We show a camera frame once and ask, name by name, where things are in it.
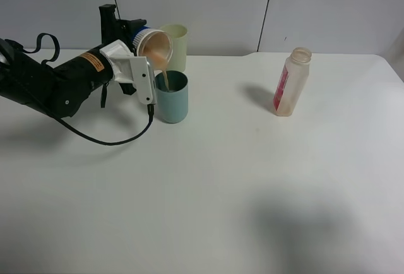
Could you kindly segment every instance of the orange warning label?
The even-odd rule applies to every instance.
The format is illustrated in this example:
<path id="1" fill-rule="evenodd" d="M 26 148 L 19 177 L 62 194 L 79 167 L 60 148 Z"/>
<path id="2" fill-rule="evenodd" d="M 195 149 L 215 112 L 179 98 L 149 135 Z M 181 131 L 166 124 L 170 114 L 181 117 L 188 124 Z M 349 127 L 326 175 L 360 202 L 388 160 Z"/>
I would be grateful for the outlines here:
<path id="1" fill-rule="evenodd" d="M 100 72 L 105 68 L 104 65 L 101 63 L 101 61 L 91 53 L 88 52 L 82 53 L 80 57 L 87 59 L 94 66 L 97 72 Z"/>

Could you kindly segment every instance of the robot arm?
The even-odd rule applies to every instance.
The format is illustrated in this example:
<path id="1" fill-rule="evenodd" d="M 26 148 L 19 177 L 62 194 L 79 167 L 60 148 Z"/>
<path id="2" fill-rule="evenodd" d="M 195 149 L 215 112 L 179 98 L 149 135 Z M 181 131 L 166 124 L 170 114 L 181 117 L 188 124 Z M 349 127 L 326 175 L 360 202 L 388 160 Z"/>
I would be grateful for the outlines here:
<path id="1" fill-rule="evenodd" d="M 34 61 L 19 43 L 0 39 L 0 95 L 44 113 L 67 127 L 61 118 L 73 116 L 81 103 L 100 86 L 103 86 L 105 104 L 107 85 L 115 80 L 120 83 L 123 94 L 127 95 L 136 92 L 136 85 L 138 97 L 141 103 L 148 105 L 152 120 L 154 69 L 147 58 L 135 56 L 132 43 L 146 21 L 117 20 L 115 7 L 111 4 L 99 7 L 102 44 L 56 68 L 48 66 L 47 60 L 42 64 Z M 34 52 L 39 51 L 44 35 L 39 35 Z M 56 48 L 50 61 L 55 61 L 59 55 L 59 44 L 53 35 L 50 36 Z"/>

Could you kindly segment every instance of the red label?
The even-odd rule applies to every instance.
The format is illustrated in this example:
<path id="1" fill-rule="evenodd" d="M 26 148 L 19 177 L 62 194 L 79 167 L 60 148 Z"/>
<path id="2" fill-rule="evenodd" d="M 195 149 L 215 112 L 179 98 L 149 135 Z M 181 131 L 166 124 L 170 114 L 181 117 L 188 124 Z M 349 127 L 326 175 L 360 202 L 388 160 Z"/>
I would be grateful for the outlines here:
<path id="1" fill-rule="evenodd" d="M 280 76 L 278 88 L 276 88 L 275 96 L 273 97 L 273 105 L 275 110 L 278 110 L 280 100 L 283 95 L 283 90 L 285 89 L 286 82 L 288 81 L 289 72 L 286 66 L 283 67 L 282 75 Z"/>

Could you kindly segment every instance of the teal cup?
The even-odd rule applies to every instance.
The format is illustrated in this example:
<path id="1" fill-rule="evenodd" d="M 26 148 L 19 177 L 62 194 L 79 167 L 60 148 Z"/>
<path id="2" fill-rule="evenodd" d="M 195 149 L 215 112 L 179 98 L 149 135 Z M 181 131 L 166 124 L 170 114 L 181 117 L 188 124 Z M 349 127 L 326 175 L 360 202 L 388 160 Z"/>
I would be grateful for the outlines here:
<path id="1" fill-rule="evenodd" d="M 157 107 L 164 121 L 176 124 L 188 114 L 188 78 L 178 71 L 167 71 L 167 78 L 169 91 L 163 73 L 156 76 Z"/>

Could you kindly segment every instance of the table surface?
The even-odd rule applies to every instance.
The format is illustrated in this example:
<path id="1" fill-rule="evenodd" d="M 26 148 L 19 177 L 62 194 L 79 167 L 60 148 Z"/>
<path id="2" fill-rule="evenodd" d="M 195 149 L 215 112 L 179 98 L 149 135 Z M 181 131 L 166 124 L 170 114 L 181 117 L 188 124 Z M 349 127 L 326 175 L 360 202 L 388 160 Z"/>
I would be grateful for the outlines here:
<path id="1" fill-rule="evenodd" d="M 189 56 L 187 118 L 118 147 L 0 99 L 0 272 L 402 273 L 404 84 L 379 56 L 314 54 L 277 117 L 287 56 Z M 147 123 L 118 85 L 99 103 L 66 120 L 106 141 Z"/>

